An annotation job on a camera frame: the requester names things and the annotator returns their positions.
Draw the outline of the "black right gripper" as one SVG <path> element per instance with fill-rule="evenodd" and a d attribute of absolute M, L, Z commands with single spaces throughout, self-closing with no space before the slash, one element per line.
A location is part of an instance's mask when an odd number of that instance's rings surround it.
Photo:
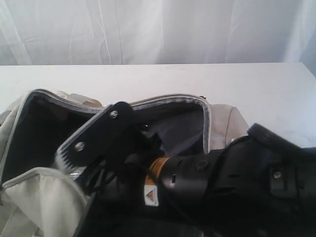
<path fill-rule="evenodd" d="M 77 237 L 89 236 L 89 231 L 104 232 L 109 210 L 124 199 L 128 185 L 136 183 L 147 158 L 162 155 L 157 134 L 129 128 L 113 140 L 93 143 L 85 155 L 88 162 L 76 179 L 89 196 L 88 205 L 76 228 Z"/>

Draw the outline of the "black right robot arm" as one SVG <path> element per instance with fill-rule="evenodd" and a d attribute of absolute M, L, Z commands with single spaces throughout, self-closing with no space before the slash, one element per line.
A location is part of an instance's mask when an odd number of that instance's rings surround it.
<path fill-rule="evenodd" d="M 316 150 L 254 124 L 223 149 L 165 156 L 145 137 L 92 160 L 77 237 L 105 237 L 129 219 L 186 224 L 214 237 L 313 237 Z"/>

